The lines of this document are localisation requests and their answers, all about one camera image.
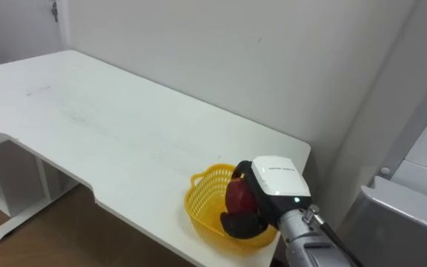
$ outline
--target apple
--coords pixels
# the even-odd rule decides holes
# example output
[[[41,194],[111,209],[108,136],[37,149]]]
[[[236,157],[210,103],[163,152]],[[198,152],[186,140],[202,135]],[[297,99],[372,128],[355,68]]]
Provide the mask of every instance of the apple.
[[[256,212],[258,205],[245,179],[233,178],[227,185],[225,205],[229,214]]]

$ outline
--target desk top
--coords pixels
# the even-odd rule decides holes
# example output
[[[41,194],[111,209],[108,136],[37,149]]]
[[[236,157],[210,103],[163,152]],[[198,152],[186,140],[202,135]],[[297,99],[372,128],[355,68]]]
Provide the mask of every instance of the desk top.
[[[259,155],[292,158],[302,171],[310,152],[304,142],[76,51],[0,65],[0,135],[198,266],[269,266],[276,243],[249,257],[211,248],[184,210],[191,175]]]

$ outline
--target floor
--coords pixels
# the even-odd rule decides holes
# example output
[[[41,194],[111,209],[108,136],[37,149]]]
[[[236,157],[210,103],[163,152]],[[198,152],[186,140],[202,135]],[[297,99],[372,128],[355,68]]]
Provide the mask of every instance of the floor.
[[[0,212],[0,225],[6,220]],[[79,185],[0,242],[0,266],[192,265],[97,206]]]

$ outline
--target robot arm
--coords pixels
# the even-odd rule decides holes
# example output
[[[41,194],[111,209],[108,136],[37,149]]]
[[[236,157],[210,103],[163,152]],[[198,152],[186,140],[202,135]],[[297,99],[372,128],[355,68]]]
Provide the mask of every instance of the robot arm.
[[[307,183],[290,159],[259,156],[252,162],[238,164],[233,177],[242,174],[254,193],[259,211],[228,215],[228,221],[222,221],[228,234],[240,239],[252,238],[269,224],[281,232],[290,266],[349,267],[348,258],[362,266],[319,216],[318,207],[311,204]]]

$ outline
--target yellow plastic basket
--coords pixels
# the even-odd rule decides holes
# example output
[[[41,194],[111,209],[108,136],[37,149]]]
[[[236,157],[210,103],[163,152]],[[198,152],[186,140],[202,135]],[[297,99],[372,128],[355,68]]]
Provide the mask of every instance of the yellow plastic basket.
[[[234,169],[232,165],[217,164],[201,174],[193,175],[184,206],[197,233],[206,242],[235,254],[250,254],[273,242],[277,230],[269,226],[260,235],[247,240],[238,240],[225,233],[220,214],[227,211],[225,192]]]

